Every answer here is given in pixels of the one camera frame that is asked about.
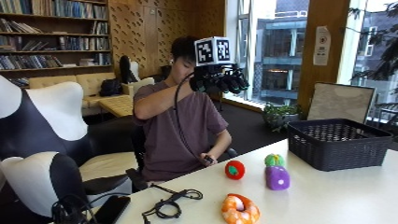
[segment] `plastic basket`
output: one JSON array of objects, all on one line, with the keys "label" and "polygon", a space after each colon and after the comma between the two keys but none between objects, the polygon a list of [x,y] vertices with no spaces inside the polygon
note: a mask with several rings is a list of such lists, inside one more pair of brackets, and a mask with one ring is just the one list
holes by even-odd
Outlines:
[{"label": "plastic basket", "polygon": [[380,166],[391,134],[348,119],[316,119],[287,124],[288,150],[314,169]]}]

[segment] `red toy apple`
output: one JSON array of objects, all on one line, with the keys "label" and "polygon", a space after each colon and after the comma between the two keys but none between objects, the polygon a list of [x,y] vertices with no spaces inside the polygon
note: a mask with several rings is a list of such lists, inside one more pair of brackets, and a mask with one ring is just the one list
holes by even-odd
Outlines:
[{"label": "red toy apple", "polygon": [[224,174],[228,178],[238,180],[244,175],[244,166],[239,161],[228,161],[224,165]]}]

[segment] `window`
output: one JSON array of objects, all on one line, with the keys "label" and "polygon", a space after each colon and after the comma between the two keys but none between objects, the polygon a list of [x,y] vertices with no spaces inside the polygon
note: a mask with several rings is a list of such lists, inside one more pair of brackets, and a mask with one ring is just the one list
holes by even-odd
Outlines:
[{"label": "window", "polygon": [[[358,50],[355,51],[355,61],[351,73],[364,72],[368,70],[375,70],[380,64],[380,56],[386,50],[386,42],[380,45],[370,44],[371,35],[376,34],[378,31],[388,30],[388,28],[396,23],[396,18],[387,17],[386,4],[392,3],[391,0],[368,0],[366,3],[364,12],[362,18],[354,22],[359,24],[356,30],[360,29],[362,33],[366,35],[358,38]],[[350,55],[351,50],[346,49],[343,54]],[[350,84],[354,86],[364,86],[375,88],[376,103],[395,103],[396,94],[391,94],[391,91],[398,87],[398,75],[396,71],[391,72],[386,80],[376,80],[371,77],[355,77],[350,80]]]},{"label": "window", "polygon": [[238,3],[236,62],[250,88],[224,98],[258,105],[295,104],[308,0]]}]

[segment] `wall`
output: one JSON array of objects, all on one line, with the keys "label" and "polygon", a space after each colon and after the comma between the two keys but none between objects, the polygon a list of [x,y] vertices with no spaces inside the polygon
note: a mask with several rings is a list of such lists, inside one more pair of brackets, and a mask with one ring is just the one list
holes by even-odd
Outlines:
[{"label": "wall", "polygon": [[138,62],[139,77],[167,65],[173,40],[223,34],[224,0],[109,0],[114,69],[122,55]]},{"label": "wall", "polygon": [[[342,28],[346,27],[348,5],[350,1],[347,0],[310,1],[296,99],[296,102],[300,105],[304,114],[307,113],[310,108],[314,83],[316,81],[330,83],[334,83],[336,81],[344,35],[342,32]],[[312,65],[315,27],[324,25],[327,26],[327,29],[331,33],[328,62],[326,66],[316,66]]]}]

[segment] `bookshelf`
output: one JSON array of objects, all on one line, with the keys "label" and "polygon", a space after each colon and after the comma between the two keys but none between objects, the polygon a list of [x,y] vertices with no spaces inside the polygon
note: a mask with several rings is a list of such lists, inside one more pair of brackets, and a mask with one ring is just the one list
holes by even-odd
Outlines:
[{"label": "bookshelf", "polygon": [[0,1],[1,76],[110,72],[110,46],[107,0]]}]

